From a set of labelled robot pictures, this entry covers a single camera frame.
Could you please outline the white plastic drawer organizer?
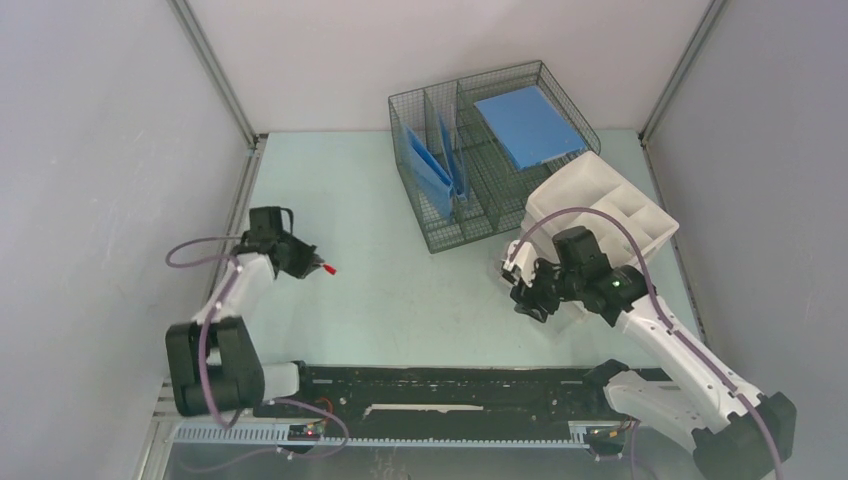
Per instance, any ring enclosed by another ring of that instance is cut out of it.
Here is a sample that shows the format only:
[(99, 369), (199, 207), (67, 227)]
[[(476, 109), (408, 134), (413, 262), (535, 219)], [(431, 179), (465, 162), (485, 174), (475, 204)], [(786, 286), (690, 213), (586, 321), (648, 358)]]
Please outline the white plastic drawer organizer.
[(530, 194), (517, 240), (532, 243), (538, 259), (582, 266), (581, 300), (561, 305), (615, 324), (638, 301), (664, 303), (647, 264), (678, 228), (645, 193), (587, 152)]

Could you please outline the blue folder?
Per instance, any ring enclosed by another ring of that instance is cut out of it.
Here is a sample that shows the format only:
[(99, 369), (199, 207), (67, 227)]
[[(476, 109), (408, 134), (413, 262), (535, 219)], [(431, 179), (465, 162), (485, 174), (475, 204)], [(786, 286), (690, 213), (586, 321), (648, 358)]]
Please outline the blue folder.
[(454, 193), (461, 202), (466, 202), (468, 200), (468, 186), (464, 161), (454, 152), (451, 132), (441, 115), (438, 116), (438, 123), (447, 171), (453, 183)]
[(578, 130), (536, 85), (474, 102), (517, 170), (587, 148)]
[(452, 179), (409, 126), (401, 124), (401, 131), (407, 163), (417, 185), (439, 216), (449, 220), (453, 211)]

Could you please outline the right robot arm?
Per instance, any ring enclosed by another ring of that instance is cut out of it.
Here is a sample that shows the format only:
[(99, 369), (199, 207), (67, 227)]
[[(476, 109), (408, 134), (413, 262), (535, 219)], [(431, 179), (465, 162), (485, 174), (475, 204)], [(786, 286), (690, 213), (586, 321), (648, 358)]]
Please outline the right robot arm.
[(502, 275), (516, 311), (545, 322), (561, 304), (578, 303), (639, 345), (677, 387), (657, 387), (609, 360), (581, 392), (585, 411), (642, 421), (691, 453), (706, 479), (780, 478), (794, 449), (794, 403), (733, 373), (670, 313), (640, 269), (613, 266), (589, 229), (564, 230), (553, 244), (555, 260), (538, 256), (530, 242), (509, 245)]

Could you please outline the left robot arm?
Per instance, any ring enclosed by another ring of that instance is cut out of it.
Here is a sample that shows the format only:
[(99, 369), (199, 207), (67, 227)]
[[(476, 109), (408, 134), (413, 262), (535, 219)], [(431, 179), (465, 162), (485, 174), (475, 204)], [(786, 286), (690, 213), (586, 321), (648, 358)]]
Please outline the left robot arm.
[(165, 334), (177, 412), (184, 417), (239, 412), (268, 394), (265, 372), (248, 332), (258, 300), (279, 275), (304, 279), (317, 270), (333, 273), (317, 248), (294, 235), (294, 214), (280, 206), (250, 209), (248, 228), (222, 256), (225, 276), (206, 304)]

